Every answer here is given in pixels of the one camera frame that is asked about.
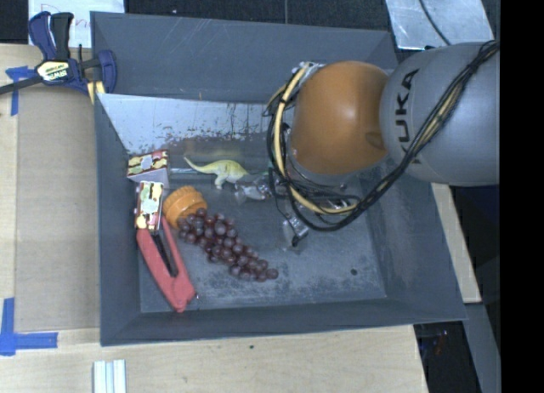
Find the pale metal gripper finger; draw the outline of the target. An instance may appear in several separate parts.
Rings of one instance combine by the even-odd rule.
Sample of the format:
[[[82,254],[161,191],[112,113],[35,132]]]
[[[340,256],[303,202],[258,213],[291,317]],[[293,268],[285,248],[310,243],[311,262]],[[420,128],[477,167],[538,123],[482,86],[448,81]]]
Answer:
[[[254,180],[235,183],[235,199],[239,205],[250,201],[262,202],[271,197],[272,192],[264,183]]]
[[[282,223],[286,249],[296,253],[303,250],[303,240],[309,234],[309,228],[294,215],[289,215]]]

